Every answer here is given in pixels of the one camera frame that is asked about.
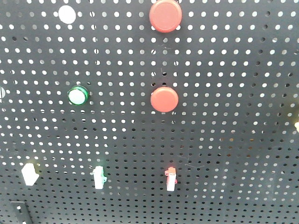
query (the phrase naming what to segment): red button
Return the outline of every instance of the red button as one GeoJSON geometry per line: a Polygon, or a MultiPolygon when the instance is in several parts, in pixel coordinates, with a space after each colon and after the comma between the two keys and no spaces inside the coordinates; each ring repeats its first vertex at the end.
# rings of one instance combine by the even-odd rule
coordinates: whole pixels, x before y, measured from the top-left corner
{"type": "Polygon", "coordinates": [[[149,12],[151,25],[161,33],[175,30],[182,21],[182,9],[175,0],[158,0],[149,12]]]}
{"type": "Polygon", "coordinates": [[[150,97],[151,105],[160,112],[170,112],[178,105],[178,94],[169,87],[156,89],[150,97]]]}

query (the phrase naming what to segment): dark gray surface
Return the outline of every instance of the dark gray surface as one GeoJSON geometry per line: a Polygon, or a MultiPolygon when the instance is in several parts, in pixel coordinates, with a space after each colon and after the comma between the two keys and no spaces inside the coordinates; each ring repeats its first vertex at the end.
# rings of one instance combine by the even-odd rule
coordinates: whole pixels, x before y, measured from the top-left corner
{"type": "Polygon", "coordinates": [[[24,202],[11,202],[18,224],[32,224],[30,214],[24,202]]]}
{"type": "Polygon", "coordinates": [[[72,29],[53,16],[63,1],[41,2],[0,1],[3,224],[16,223],[17,200],[35,224],[298,222],[297,0],[184,0],[181,28],[170,34],[150,28],[149,0],[70,1],[82,12],[72,29]],[[89,104],[68,103],[76,82],[92,93],[89,104]],[[150,105],[163,83],[179,94],[174,113],[150,105]],[[28,162],[40,174],[33,187],[21,175],[28,162]],[[103,190],[94,189],[97,165],[103,190]],[[173,193],[169,166],[178,174],[173,193]]]}

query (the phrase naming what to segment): green indicator light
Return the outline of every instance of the green indicator light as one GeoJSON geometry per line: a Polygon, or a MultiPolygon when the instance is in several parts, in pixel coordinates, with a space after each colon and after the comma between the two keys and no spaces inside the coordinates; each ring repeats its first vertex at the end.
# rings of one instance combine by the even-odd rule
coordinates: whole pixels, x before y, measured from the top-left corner
{"type": "Polygon", "coordinates": [[[72,104],[82,105],[88,100],[89,92],[84,86],[76,85],[67,92],[67,97],[72,104]]]}

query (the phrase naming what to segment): green ring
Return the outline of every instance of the green ring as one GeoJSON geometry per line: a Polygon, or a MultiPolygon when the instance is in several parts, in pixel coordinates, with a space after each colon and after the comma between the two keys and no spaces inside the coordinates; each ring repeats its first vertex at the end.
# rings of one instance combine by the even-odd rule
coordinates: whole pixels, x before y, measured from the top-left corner
{"type": "Polygon", "coordinates": [[[69,99],[69,101],[74,104],[74,105],[83,105],[84,103],[87,102],[88,98],[89,98],[89,92],[88,90],[84,87],[84,86],[81,86],[81,85],[76,85],[76,86],[73,86],[68,92],[67,92],[67,98],[69,99]],[[74,104],[73,102],[71,102],[70,98],[69,98],[69,94],[71,91],[73,90],[79,90],[80,92],[82,92],[85,96],[85,100],[83,103],[81,104],[74,104]]]}

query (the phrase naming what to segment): black pegboard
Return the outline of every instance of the black pegboard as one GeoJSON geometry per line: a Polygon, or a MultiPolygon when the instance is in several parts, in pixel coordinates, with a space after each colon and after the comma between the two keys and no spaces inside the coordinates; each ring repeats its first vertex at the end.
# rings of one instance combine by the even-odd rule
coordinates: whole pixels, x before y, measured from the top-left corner
{"type": "Polygon", "coordinates": [[[183,0],[169,34],[153,2],[0,1],[2,224],[11,201],[35,224],[298,223],[298,0],[183,0]],[[78,83],[83,106],[66,96],[78,83]],[[179,95],[166,114],[150,105],[162,85],[179,95]]]}

